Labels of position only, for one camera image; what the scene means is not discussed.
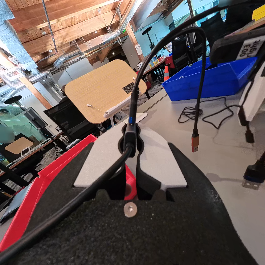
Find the yellow plastic bin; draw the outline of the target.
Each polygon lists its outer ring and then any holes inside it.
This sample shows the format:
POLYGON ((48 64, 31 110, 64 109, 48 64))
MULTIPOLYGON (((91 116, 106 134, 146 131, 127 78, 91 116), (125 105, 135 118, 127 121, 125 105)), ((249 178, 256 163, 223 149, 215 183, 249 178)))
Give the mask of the yellow plastic bin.
POLYGON ((252 13, 252 20, 258 21, 265 17, 265 5, 260 6, 255 9, 252 13))

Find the wooden board stand white base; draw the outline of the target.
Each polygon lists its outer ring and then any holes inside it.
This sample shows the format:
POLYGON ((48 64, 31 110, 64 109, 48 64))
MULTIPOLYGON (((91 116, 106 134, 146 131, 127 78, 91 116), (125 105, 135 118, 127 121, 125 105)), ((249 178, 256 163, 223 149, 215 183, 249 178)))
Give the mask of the wooden board stand white base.
POLYGON ((65 94, 92 124, 101 124, 128 106, 137 73, 122 60, 111 61, 65 86, 65 94))

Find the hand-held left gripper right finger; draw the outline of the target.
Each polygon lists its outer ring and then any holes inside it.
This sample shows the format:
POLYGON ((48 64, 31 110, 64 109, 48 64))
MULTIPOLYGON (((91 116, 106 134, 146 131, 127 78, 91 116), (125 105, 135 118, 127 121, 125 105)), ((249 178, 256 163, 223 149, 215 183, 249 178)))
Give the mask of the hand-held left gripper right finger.
POLYGON ((139 200, 151 200, 157 190, 186 188, 187 181, 169 143, 157 132, 138 123, 136 188, 139 200))

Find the red plastic bin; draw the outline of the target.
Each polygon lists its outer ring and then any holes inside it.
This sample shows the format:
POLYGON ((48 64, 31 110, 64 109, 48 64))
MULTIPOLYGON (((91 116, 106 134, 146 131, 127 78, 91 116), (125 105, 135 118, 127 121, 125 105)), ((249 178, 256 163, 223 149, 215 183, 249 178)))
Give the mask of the red plastic bin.
POLYGON ((87 136, 38 173, 14 217, 1 223, 1 252, 22 237, 38 201, 57 174, 95 140, 95 136, 87 136))

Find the black office chair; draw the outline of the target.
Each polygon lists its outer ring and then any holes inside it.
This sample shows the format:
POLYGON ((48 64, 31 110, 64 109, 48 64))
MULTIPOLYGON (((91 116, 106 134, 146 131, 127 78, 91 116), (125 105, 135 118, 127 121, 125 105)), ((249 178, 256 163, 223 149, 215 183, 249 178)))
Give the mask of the black office chair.
MULTIPOLYGON (((206 38, 211 50, 214 42, 225 35, 225 23, 223 22, 220 12, 217 12, 214 16, 206 19, 200 24, 200 27, 206 34, 206 38)), ((191 48, 188 47, 187 35, 182 35, 175 38, 172 42, 172 48, 173 63, 177 71, 180 71, 189 64, 194 63, 194 60, 192 60, 191 48)), ((195 58, 202 56, 202 38, 198 34, 196 34, 194 52, 195 58)))

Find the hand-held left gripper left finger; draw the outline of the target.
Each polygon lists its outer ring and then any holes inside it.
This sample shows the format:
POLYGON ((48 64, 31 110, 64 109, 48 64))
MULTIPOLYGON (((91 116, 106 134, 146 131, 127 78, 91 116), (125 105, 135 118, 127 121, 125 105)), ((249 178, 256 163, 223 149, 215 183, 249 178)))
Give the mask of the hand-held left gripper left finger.
MULTIPOLYGON (((108 170, 120 157, 118 143, 123 136, 124 124, 118 124, 102 134, 91 150, 74 182, 74 187, 87 188, 108 170)), ((108 192, 112 200, 124 200, 126 190, 126 168, 123 164, 99 189, 108 192)))

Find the black tablet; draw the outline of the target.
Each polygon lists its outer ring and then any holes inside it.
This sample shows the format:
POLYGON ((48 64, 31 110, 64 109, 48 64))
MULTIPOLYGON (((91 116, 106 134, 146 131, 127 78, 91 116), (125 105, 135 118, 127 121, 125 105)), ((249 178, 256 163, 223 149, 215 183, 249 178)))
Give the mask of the black tablet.
POLYGON ((0 223, 5 223, 9 219, 13 218, 19 207, 21 206, 24 198, 26 197, 31 184, 20 190, 12 199, 11 203, 8 205, 4 213, 1 215, 0 223))

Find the blue plastic bin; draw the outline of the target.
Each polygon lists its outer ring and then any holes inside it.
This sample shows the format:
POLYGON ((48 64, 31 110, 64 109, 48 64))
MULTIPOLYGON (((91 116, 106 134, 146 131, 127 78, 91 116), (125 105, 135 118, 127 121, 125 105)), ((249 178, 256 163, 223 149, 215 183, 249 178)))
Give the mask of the blue plastic bin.
MULTIPOLYGON (((205 71, 201 98, 235 95, 247 82, 247 77, 257 57, 246 58, 205 71)), ((171 101, 196 99, 201 78, 202 60, 186 66, 167 81, 163 87, 171 101)))

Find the silver flexible duct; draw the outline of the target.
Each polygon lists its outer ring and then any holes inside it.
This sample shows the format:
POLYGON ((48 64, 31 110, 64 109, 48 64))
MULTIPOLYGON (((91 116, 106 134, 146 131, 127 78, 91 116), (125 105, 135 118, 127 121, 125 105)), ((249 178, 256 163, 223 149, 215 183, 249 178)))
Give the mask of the silver flexible duct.
POLYGON ((114 39, 118 38, 123 31, 125 30, 126 26, 129 24, 130 20, 133 18, 134 14, 136 13, 137 9, 142 4, 142 0, 136 0, 132 5, 131 9, 128 11, 127 15, 124 15, 121 19, 121 22, 117 29, 113 32, 97 36, 85 43, 81 44, 80 48, 76 51, 66 53, 60 56, 53 64, 53 68, 58 69, 64 64, 66 61, 72 59, 75 56, 81 55, 82 53, 91 52, 103 45, 113 41, 114 39))

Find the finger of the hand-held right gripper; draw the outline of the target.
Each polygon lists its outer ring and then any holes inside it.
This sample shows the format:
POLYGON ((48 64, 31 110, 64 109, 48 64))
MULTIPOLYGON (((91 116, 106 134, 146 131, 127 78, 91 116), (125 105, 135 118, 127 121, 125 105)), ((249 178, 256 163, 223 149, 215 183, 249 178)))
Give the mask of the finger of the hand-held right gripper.
POLYGON ((239 122, 250 122, 260 109, 265 98, 265 62, 245 86, 238 110, 239 122))

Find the grey desk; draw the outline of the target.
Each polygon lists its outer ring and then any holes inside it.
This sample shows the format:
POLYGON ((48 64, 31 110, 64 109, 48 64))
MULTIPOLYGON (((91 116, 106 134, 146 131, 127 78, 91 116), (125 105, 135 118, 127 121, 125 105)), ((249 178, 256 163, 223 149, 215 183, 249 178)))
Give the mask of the grey desk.
POLYGON ((234 229, 219 194, 201 170, 167 143, 187 187, 156 190, 122 217, 108 264, 257 264, 234 229))

